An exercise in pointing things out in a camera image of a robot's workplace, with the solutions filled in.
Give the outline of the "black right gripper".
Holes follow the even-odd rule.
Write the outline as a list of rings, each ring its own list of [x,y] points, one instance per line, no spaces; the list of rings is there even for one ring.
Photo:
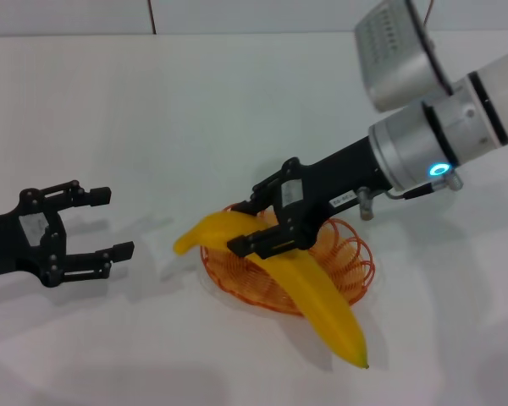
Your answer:
[[[256,216],[277,195],[279,226],[235,237],[227,248],[241,258],[257,254],[262,259],[293,249],[308,250],[326,220],[357,204],[356,197],[345,195],[361,188],[371,192],[391,188],[367,137],[312,165],[292,157],[253,186],[249,200],[236,204],[238,212]]]

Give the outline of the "orange wire basket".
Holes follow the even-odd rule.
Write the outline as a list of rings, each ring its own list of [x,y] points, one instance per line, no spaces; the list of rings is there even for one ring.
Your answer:
[[[349,223],[336,217],[328,219],[319,229],[317,242],[308,254],[349,305],[365,296],[376,266],[371,249]],[[246,258],[206,246],[200,248],[200,257],[212,282],[248,305],[290,315],[303,315],[304,309],[318,314],[333,309],[321,298],[328,291],[326,286],[308,288],[306,292],[314,297],[308,299],[303,295],[296,303],[272,275]]]

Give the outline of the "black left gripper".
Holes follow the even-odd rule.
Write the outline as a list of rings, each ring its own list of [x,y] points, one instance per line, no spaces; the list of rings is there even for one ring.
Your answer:
[[[109,187],[86,190],[77,180],[45,189],[24,189],[19,203],[0,215],[0,275],[28,272],[47,288],[63,282],[108,279],[114,263],[132,258],[133,241],[93,253],[66,255],[59,212],[110,203]]]

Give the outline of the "yellow banana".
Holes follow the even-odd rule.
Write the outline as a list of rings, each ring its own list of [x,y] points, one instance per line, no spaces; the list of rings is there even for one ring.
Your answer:
[[[351,306],[367,292],[375,267],[361,252],[356,234],[340,235],[345,223],[329,220],[308,251],[292,250],[263,259],[235,255],[227,243],[242,234],[267,231],[272,213],[251,217],[221,211],[203,218],[174,243],[174,253],[200,249],[208,276],[227,294],[257,307],[306,318],[326,346],[345,362],[368,367],[367,342]]]

